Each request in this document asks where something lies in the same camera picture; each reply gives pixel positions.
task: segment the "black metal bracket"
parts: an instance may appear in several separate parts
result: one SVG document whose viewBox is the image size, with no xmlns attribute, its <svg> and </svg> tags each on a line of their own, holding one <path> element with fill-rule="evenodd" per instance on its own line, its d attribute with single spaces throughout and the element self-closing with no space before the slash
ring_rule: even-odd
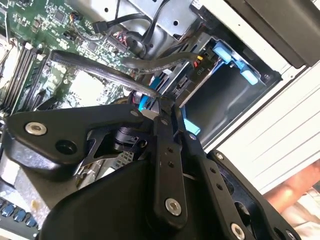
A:
<svg viewBox="0 0 320 240">
<path fill-rule="evenodd" d="M 300 240 L 226 156 L 219 153 L 221 160 L 214 151 L 206 157 L 197 137 L 186 131 L 177 107 L 158 103 L 160 113 L 154 120 L 127 104 L 24 112 L 8 118 L 5 154 L 43 179 L 65 181 L 81 164 L 119 151 L 137 156 L 58 203 L 43 224 L 40 240 L 94 239 L 106 229 L 113 239 L 290 240 L 289 231 Z M 41 123 L 46 132 L 30 134 L 30 122 Z M 249 223 L 236 202 L 247 208 Z M 102 229 L 101 222 L 110 227 Z"/>
</svg>

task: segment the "screw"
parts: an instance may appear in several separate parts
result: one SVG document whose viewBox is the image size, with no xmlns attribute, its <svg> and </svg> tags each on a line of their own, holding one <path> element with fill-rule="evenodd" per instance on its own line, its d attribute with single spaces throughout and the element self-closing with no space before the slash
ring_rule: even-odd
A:
<svg viewBox="0 0 320 240">
<path fill-rule="evenodd" d="M 291 240 L 296 240 L 296 237 L 292 234 L 292 232 L 290 232 L 289 230 L 286 231 L 286 234 L 288 234 L 289 238 Z"/>
<path fill-rule="evenodd" d="M 179 202 L 173 198 L 165 200 L 165 208 L 174 216 L 179 216 L 182 212 Z"/>
<path fill-rule="evenodd" d="M 217 152 L 215 155 L 219 160 L 223 160 L 224 159 L 224 157 L 219 152 Z"/>
<path fill-rule="evenodd" d="M 24 129 L 27 131 L 27 133 L 35 136 L 42 136 L 47 133 L 46 126 L 39 122 L 29 122 L 27 125 L 25 125 Z"/>
<path fill-rule="evenodd" d="M 135 116 L 135 117 L 138 117 L 138 116 L 139 116 L 139 114 L 138 114 L 136 111 L 133 111 L 133 110 L 132 110 L 130 113 L 131 113 L 133 116 Z"/>
<path fill-rule="evenodd" d="M 164 124 L 164 125 L 168 125 L 168 122 L 164 119 L 161 119 L 161 122 Z"/>
<path fill-rule="evenodd" d="M 190 137 L 192 140 L 197 140 L 197 137 L 196 137 L 194 134 L 192 134 L 192 133 L 189 134 L 189 137 Z"/>
<path fill-rule="evenodd" d="M 244 240 L 246 238 L 244 231 L 241 229 L 241 227 L 238 224 L 232 223 L 231 230 L 237 239 Z"/>
</svg>

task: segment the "blue plastic tab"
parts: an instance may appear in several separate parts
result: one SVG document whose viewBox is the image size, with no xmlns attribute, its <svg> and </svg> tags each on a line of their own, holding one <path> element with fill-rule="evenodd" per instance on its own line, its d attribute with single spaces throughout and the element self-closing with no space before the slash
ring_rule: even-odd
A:
<svg viewBox="0 0 320 240">
<path fill-rule="evenodd" d="M 260 76 L 257 76 L 248 66 L 245 66 L 240 70 L 240 74 L 251 84 L 258 83 Z"/>
<path fill-rule="evenodd" d="M 194 135 L 198 135 L 198 133 L 200 133 L 201 129 L 198 126 L 196 126 L 194 123 L 192 123 L 186 118 L 184 118 L 183 120 L 186 130 L 193 133 Z"/>
<path fill-rule="evenodd" d="M 161 82 L 160 77 L 158 77 L 158 76 L 155 77 L 153 82 L 150 84 L 149 88 L 156 89 L 160 82 Z M 146 109 L 146 103 L 148 102 L 148 99 L 149 99 L 148 96 L 143 96 L 141 98 L 141 101 L 140 101 L 140 104 L 139 104 L 139 108 L 138 108 L 138 110 L 140 112 Z"/>
<path fill-rule="evenodd" d="M 232 50 L 225 46 L 222 42 L 218 41 L 214 46 L 213 51 L 219 55 L 225 64 L 229 64 L 232 61 Z"/>
<path fill-rule="evenodd" d="M 239 55 L 232 48 L 225 45 L 222 41 L 218 41 L 216 43 L 213 51 L 223 60 L 222 64 L 228 65 L 232 62 L 238 69 L 240 69 L 240 74 L 251 85 L 255 85 L 261 80 L 261 76 L 251 69 L 243 59 L 239 59 Z"/>
<path fill-rule="evenodd" d="M 25 225 L 29 228 L 33 228 L 37 225 L 36 220 L 31 216 L 29 219 L 26 221 Z"/>
<path fill-rule="evenodd" d="M 14 213 L 14 210 L 15 210 L 15 206 L 10 203 L 9 205 L 5 206 L 2 209 L 1 215 L 4 217 L 10 217 Z"/>
<path fill-rule="evenodd" d="M 25 210 L 20 209 L 14 216 L 13 216 L 13 220 L 15 220 L 16 222 L 20 223 L 22 222 L 25 217 L 26 217 L 27 213 Z"/>
</svg>

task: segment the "motherboard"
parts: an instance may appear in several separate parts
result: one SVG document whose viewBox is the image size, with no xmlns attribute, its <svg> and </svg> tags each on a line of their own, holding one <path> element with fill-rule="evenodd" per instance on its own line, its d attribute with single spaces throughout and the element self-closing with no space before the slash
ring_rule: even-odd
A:
<svg viewBox="0 0 320 240">
<path fill-rule="evenodd" d="M 76 25 L 71 14 L 79 18 Z M 132 74 L 121 65 L 133 55 L 126 46 L 94 34 L 92 23 L 65 0 L 1 0 L 0 34 L 0 117 L 105 105 L 123 97 L 117 83 L 50 61 L 52 50 L 63 50 Z"/>
</svg>

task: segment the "black cover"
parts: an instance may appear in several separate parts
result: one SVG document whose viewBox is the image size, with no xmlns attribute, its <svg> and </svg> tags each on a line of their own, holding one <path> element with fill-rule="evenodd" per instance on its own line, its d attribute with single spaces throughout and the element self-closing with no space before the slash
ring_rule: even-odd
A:
<svg viewBox="0 0 320 240">
<path fill-rule="evenodd" d="M 291 65 L 320 60 L 320 11 L 310 0 L 225 0 Z"/>
</svg>

